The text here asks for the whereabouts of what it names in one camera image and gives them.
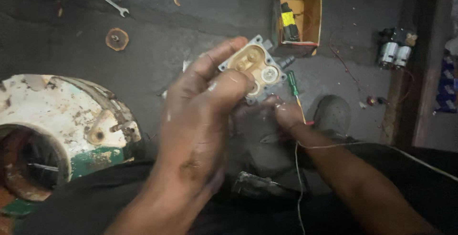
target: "left hand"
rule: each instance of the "left hand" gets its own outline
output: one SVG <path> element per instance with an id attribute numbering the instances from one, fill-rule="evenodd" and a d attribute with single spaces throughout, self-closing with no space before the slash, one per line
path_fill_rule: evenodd
<path id="1" fill-rule="evenodd" d="M 156 177 L 163 182 L 192 193 L 214 194 L 219 189 L 228 116 L 253 88 L 254 78 L 235 70 L 213 77 L 217 66 L 246 43 L 246 38 L 238 37 L 208 51 L 168 90 L 155 166 Z"/>

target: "open-end wrench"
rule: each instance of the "open-end wrench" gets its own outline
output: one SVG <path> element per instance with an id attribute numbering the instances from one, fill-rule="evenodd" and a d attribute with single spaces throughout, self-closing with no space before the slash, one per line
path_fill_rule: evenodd
<path id="1" fill-rule="evenodd" d="M 119 13 L 120 13 L 121 16 L 123 16 L 124 18 L 125 18 L 124 13 L 125 13 L 125 12 L 129 13 L 129 10 L 127 10 L 126 8 L 121 8 L 119 5 L 113 3 L 112 0 L 105 0 L 105 1 L 107 1 L 109 4 L 113 5 L 114 8 L 118 9 L 118 10 L 119 10 Z"/>

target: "screwdriver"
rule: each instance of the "screwdriver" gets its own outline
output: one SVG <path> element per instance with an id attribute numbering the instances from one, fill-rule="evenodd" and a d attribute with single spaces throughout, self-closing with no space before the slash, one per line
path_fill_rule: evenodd
<path id="1" fill-rule="evenodd" d="M 294 76 L 294 71 L 287 71 L 286 74 L 288 75 L 288 83 L 289 83 L 289 86 L 291 87 L 291 94 L 296 97 L 296 103 L 301 108 L 302 118 L 304 119 L 304 123 L 306 125 L 310 125 L 312 123 L 309 124 L 306 122 L 306 117 L 304 116 L 304 110 L 302 109 L 301 102 L 299 101 L 299 96 L 298 96 L 299 90 L 297 89 L 296 77 Z"/>

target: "right hand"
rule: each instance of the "right hand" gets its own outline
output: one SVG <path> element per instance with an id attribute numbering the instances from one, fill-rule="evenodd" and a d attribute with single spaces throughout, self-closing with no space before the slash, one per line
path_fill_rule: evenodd
<path id="1" fill-rule="evenodd" d="M 272 94 L 262 104 L 272 107 L 275 111 L 278 124 L 286 132 L 289 132 L 292 127 L 304 123 L 302 109 L 295 103 L 285 103 L 280 97 Z"/>

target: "brass valve cover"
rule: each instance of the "brass valve cover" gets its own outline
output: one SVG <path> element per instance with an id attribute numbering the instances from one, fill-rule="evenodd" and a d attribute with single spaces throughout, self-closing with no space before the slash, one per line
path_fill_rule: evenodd
<path id="1" fill-rule="evenodd" d="M 255 77 L 255 88 L 246 96 L 248 104 L 261 102 L 272 86 L 283 84 L 287 76 L 262 45 L 262 37 L 255 36 L 242 49 L 218 66 L 220 71 L 236 69 Z"/>

